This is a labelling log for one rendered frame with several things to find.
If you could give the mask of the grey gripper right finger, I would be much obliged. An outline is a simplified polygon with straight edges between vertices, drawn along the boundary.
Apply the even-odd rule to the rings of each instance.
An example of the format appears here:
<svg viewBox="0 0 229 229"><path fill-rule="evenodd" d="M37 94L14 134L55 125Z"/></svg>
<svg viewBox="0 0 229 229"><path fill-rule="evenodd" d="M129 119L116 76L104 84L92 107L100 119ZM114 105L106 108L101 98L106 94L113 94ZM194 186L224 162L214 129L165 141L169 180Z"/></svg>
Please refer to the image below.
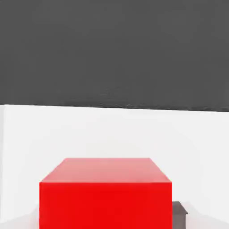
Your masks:
<svg viewBox="0 0 229 229"><path fill-rule="evenodd" d="M229 229L229 223L201 214L189 202L172 202L172 229Z"/></svg>

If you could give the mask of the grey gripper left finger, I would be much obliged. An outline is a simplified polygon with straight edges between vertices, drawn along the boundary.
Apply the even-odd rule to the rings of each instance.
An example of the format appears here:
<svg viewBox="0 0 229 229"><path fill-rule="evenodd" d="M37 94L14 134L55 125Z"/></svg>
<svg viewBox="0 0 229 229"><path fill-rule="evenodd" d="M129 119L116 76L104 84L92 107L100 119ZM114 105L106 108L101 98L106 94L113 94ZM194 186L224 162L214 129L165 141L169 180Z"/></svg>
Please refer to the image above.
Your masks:
<svg viewBox="0 0 229 229"><path fill-rule="evenodd" d="M0 229L39 229L39 206L29 214L0 223Z"/></svg>

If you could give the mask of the small red cube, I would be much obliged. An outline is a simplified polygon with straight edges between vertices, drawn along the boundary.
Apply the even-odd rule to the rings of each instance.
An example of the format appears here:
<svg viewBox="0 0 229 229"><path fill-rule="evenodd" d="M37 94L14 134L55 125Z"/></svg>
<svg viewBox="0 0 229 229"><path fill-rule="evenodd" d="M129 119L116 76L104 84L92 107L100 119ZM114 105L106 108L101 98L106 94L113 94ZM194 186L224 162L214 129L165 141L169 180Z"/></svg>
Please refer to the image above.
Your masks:
<svg viewBox="0 0 229 229"><path fill-rule="evenodd" d="M172 229L172 183L149 158L67 158L39 184L39 229Z"/></svg>

